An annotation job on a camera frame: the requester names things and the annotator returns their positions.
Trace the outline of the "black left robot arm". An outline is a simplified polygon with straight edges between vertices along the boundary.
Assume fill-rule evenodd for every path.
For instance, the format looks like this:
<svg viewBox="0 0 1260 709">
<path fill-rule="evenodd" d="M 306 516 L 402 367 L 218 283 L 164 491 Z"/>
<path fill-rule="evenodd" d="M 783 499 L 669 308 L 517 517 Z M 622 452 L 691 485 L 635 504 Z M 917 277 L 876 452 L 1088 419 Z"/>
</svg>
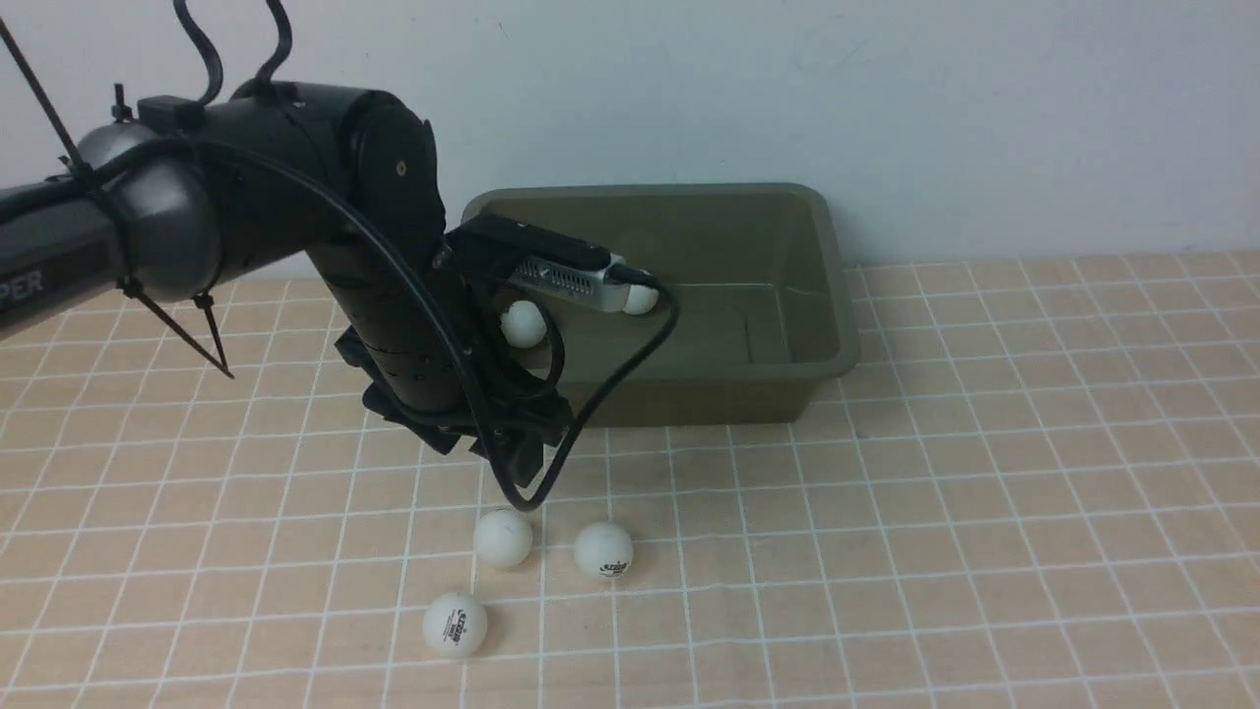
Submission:
<svg viewBox="0 0 1260 709">
<path fill-rule="evenodd" d="M 580 431 L 517 363 L 491 309 L 536 230 L 446 225 L 431 125 L 399 99 L 325 84 L 244 84 L 203 106 L 113 107 L 66 170 L 3 191 L 3 335 L 107 288 L 161 314 L 306 254 L 349 320 L 339 355 L 365 409 L 449 453 L 472 440 L 505 497 L 554 479 L 544 450 Z"/>
</svg>

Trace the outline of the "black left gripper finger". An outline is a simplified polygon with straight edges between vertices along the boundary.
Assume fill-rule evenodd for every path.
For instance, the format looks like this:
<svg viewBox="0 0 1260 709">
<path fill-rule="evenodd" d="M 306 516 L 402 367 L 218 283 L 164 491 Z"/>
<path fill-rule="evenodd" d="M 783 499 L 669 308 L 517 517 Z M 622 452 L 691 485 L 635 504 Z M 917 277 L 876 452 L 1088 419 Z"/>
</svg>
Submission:
<svg viewBox="0 0 1260 709">
<path fill-rule="evenodd" d="M 495 450 L 490 461 L 491 475 L 500 484 L 530 489 L 543 468 L 544 443 L 541 438 L 491 438 Z"/>
</svg>

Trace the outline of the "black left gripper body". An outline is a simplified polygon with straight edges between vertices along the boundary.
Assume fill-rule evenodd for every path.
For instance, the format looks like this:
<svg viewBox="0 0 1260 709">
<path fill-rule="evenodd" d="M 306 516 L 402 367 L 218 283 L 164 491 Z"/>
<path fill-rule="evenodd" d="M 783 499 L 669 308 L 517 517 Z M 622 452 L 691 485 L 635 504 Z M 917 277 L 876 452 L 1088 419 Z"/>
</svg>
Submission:
<svg viewBox="0 0 1260 709">
<path fill-rule="evenodd" d="M 478 343 L 467 351 L 490 406 L 491 438 L 559 443 L 573 417 L 558 392 L 567 349 L 558 335 L 548 335 L 546 343 L 549 363 L 542 377 L 522 366 L 504 343 Z M 415 432 L 441 455 L 450 453 L 457 440 L 472 438 L 472 453 L 488 457 L 462 382 L 438 343 L 423 340 L 420 353 L 386 353 L 369 348 L 359 332 L 346 329 L 335 349 L 346 364 L 370 378 L 362 395 L 365 409 Z"/>
</svg>

